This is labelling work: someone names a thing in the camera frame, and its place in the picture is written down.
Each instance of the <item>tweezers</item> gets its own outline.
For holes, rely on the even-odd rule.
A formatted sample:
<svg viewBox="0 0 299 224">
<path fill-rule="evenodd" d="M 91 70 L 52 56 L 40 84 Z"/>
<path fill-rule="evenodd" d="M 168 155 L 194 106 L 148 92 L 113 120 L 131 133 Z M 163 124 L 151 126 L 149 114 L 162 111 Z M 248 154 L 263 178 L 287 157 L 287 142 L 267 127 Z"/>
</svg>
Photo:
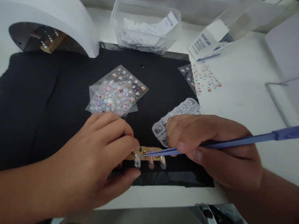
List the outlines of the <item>tweezers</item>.
<svg viewBox="0 0 299 224">
<path fill-rule="evenodd" d="M 227 147 L 241 146 L 241 145 L 249 145 L 258 142 L 266 142 L 266 141 L 281 141 L 287 139 L 295 139 L 299 138 L 299 126 L 284 128 L 276 131 L 272 131 L 267 134 L 255 135 L 245 138 L 238 138 L 225 142 L 212 142 L 212 143 L 202 143 L 200 146 L 212 149 L 221 149 Z M 178 155 L 180 153 L 177 148 L 169 148 L 163 149 L 157 152 L 150 152 L 140 156 L 170 156 L 170 155 Z"/>
</svg>

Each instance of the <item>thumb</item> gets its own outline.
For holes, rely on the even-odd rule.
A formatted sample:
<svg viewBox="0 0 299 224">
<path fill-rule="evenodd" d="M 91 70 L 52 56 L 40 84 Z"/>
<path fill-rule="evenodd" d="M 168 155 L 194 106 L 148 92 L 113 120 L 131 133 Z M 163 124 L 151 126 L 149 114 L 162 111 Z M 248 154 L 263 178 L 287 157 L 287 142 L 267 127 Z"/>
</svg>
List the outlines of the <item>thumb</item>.
<svg viewBox="0 0 299 224">
<path fill-rule="evenodd" d="M 259 167 L 255 161 L 235 158 L 221 150 L 205 147 L 198 147 L 186 155 L 225 187 L 251 190 L 260 183 L 256 175 Z"/>
<path fill-rule="evenodd" d="M 114 198 L 125 193 L 132 185 L 134 180 L 140 176 L 141 172 L 138 169 L 127 169 L 122 175 L 109 179 L 106 186 L 101 190 L 101 205 L 105 205 Z"/>
</svg>

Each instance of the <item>white table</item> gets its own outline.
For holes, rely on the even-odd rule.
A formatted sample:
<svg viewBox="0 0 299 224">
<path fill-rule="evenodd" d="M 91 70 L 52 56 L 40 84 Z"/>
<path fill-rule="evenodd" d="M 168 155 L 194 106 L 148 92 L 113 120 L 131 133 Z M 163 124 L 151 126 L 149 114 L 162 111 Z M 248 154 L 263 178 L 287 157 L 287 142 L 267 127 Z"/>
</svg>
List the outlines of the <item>white table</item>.
<svg viewBox="0 0 299 224">
<path fill-rule="evenodd" d="M 99 31 L 100 41 L 117 43 L 110 25 L 111 11 L 88 8 Z M 182 24 L 183 34 L 169 51 L 188 54 L 187 47 L 203 29 Z M 251 32 L 206 63 L 221 80 L 222 87 L 199 97 L 206 114 L 215 114 L 247 126 L 254 134 L 285 128 L 265 88 L 266 82 L 279 82 L 279 70 L 264 41 L 264 34 Z M 12 53 L 0 44 L 0 73 Z M 195 62 L 190 55 L 191 63 Z M 299 140 L 258 143 L 263 166 L 299 185 Z M 99 209 L 193 206 L 195 203 L 228 202 L 220 187 L 133 186 L 126 193 Z"/>
</svg>

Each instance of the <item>black mat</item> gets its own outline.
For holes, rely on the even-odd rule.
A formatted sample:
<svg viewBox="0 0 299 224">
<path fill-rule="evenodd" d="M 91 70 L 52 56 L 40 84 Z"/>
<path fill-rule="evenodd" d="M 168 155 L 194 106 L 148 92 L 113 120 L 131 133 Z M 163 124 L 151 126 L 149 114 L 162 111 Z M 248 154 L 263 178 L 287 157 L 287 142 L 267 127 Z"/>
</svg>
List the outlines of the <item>black mat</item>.
<svg viewBox="0 0 299 224">
<path fill-rule="evenodd" d="M 152 125 L 186 98 L 197 100 L 178 70 L 189 63 L 106 49 L 100 49 L 97 58 L 60 51 L 13 55 L 0 78 L 0 168 L 34 163 L 58 151 L 91 115 L 85 111 L 88 87 L 120 64 L 150 89 L 126 121 L 140 145 L 162 147 Z M 142 162 L 142 175 L 134 185 L 214 186 L 204 169 L 185 155 L 168 156 L 166 162 L 166 171 L 158 162 L 154 170 Z M 119 171 L 133 166 L 133 161 L 125 161 Z"/>
</svg>

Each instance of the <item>alcohol pad box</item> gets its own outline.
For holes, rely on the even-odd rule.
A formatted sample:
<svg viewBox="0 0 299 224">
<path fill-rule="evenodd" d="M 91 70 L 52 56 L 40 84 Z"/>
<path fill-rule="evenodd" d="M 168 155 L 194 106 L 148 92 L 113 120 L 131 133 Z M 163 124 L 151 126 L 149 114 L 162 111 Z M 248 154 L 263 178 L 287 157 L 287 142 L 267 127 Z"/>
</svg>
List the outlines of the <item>alcohol pad box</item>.
<svg viewBox="0 0 299 224">
<path fill-rule="evenodd" d="M 217 19 L 204 28 L 188 50 L 197 61 L 218 55 L 234 42 L 228 32 L 229 29 L 222 20 Z"/>
</svg>

